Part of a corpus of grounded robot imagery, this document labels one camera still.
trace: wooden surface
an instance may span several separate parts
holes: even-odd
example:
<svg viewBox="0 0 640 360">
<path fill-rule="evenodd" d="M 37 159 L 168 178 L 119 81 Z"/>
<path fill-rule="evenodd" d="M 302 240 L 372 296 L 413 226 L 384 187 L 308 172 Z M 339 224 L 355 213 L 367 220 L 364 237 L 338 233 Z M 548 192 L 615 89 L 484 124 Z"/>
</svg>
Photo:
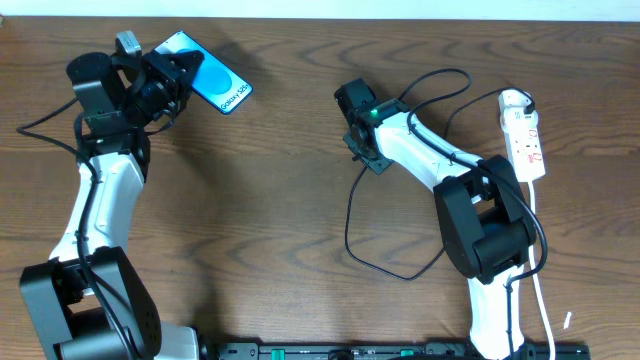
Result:
<svg viewBox="0 0 640 360">
<path fill-rule="evenodd" d="M 594 359 L 638 357 L 640 24 L 134 18 L 9 18 L 0 28 L 0 357 L 42 356 L 18 279 L 60 239 L 79 183 L 69 154 L 13 129 L 71 99 L 67 63 L 111 53 L 126 29 L 145 51 L 183 29 L 255 88 L 227 117 L 192 97 L 177 127 L 152 140 L 129 256 L 163 320 L 222 340 L 466 336 L 467 283 L 448 258 L 404 283 L 346 255 L 346 200 L 361 165 L 332 97 L 356 77 L 395 97 L 422 73 L 456 66 L 475 82 L 420 114 L 436 132 L 456 106 L 494 88 L 512 83 L 536 98 L 550 245 L 541 281 L 554 335 L 586 342 Z M 432 78 L 408 102 L 461 84 Z M 497 108 L 487 100 L 466 110 L 451 142 L 504 154 Z M 79 111 L 39 131 L 73 143 Z M 398 165 L 366 174 L 352 221 L 354 251 L 403 274 L 441 247 L 432 195 Z M 520 304 L 524 334 L 545 341 L 530 280 Z"/>
</svg>

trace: white power strip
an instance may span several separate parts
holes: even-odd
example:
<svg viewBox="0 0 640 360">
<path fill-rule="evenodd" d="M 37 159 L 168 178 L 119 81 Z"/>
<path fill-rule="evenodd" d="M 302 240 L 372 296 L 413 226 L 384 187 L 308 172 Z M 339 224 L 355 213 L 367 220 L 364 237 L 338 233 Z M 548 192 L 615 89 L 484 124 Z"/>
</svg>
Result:
<svg viewBox="0 0 640 360">
<path fill-rule="evenodd" d="M 531 100 L 517 90 L 505 90 L 498 102 L 507 154 L 518 181 L 529 182 L 542 177 L 545 170 L 538 137 L 538 112 L 525 114 L 525 107 Z"/>
</svg>

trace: wood grain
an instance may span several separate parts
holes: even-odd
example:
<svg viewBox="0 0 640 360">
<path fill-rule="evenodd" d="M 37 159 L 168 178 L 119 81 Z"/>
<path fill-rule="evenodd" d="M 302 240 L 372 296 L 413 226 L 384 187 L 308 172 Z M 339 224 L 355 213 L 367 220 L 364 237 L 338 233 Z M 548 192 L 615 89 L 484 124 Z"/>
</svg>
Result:
<svg viewBox="0 0 640 360">
<path fill-rule="evenodd" d="M 183 29 L 256 89 L 229 117 L 194 97 L 178 126 L 152 140 L 129 255 L 164 320 L 223 340 L 466 336 L 466 281 L 446 257 L 402 283 L 345 254 L 346 199 L 361 166 L 332 98 L 359 76 L 384 99 L 457 66 L 473 87 L 421 119 L 440 132 L 456 106 L 509 83 L 535 95 L 548 173 L 536 185 L 550 242 L 541 281 L 554 334 L 586 342 L 594 359 L 637 358 L 639 24 L 176 18 L 9 18 L 0 28 L 2 358 L 42 356 L 18 279 L 59 240 L 78 186 L 68 154 L 13 129 L 72 98 L 66 64 L 111 52 L 126 29 L 147 51 Z M 461 83 L 433 78 L 408 102 Z M 40 132 L 72 142 L 79 111 Z M 496 112 L 486 101 L 461 113 L 450 140 L 504 153 Z M 363 178 L 353 211 L 354 251 L 395 271 L 414 272 L 441 246 L 431 194 L 397 165 Z M 523 332 L 544 341 L 528 281 L 521 307 Z"/>
</svg>

